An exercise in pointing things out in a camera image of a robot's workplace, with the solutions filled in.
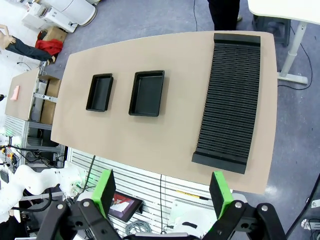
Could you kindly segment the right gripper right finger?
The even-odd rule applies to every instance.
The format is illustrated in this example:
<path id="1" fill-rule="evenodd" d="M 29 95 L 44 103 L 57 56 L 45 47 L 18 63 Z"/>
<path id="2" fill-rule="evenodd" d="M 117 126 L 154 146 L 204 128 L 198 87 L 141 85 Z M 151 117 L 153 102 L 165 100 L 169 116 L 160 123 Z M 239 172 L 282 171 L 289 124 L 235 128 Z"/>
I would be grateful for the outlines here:
<path id="1" fill-rule="evenodd" d="M 235 200 L 221 171 L 211 176 L 209 192 L 217 221 L 204 240 L 230 240 L 236 232 L 246 233 L 250 240 L 286 240 L 276 209 L 270 203 L 256 207 Z"/>

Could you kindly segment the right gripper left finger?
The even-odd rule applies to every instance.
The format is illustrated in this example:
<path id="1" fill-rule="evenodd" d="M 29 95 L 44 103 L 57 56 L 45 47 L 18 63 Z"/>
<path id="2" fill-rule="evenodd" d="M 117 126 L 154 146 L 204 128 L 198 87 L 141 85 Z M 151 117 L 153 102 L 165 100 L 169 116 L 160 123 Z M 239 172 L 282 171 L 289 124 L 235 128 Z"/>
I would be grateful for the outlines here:
<path id="1" fill-rule="evenodd" d="M 40 226 L 38 240 L 72 240 L 79 230 L 89 229 L 95 240 L 120 240 L 107 220 L 116 191 L 114 173 L 105 170 L 90 198 L 68 205 L 64 201 L 51 204 Z"/>

